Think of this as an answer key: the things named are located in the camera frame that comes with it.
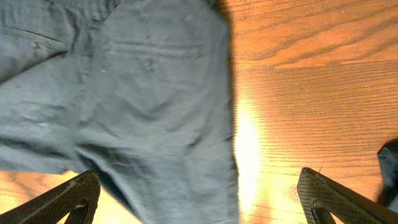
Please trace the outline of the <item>dark blue shorts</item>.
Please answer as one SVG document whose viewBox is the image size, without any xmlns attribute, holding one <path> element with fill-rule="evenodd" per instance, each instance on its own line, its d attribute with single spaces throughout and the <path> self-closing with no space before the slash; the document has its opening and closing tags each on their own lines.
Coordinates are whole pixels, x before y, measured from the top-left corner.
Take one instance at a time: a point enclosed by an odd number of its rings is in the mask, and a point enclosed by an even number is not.
<svg viewBox="0 0 398 224">
<path fill-rule="evenodd" d="M 237 223 L 214 1 L 1 1 L 1 169 L 94 169 L 143 223 Z"/>
</svg>

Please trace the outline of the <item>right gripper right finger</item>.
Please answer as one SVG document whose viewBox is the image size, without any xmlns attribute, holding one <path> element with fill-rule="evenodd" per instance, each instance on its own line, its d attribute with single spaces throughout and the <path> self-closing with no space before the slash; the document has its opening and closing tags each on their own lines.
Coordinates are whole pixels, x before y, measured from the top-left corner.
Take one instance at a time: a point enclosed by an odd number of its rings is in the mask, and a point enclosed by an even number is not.
<svg viewBox="0 0 398 224">
<path fill-rule="evenodd" d="M 301 170 L 297 192 L 309 224 L 335 224 L 334 217 L 343 223 L 397 223 L 396 212 L 308 167 Z"/>
</svg>

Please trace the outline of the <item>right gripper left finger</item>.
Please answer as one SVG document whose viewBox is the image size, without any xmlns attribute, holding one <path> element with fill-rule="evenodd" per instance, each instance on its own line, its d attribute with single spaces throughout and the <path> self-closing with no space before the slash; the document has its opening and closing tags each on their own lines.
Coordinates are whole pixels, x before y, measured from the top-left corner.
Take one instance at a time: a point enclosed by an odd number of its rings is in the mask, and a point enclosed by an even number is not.
<svg viewBox="0 0 398 224">
<path fill-rule="evenodd" d="M 100 180 L 94 170 L 58 185 L 38 197 L 1 214 L 1 224 L 92 224 L 100 196 Z"/>
</svg>

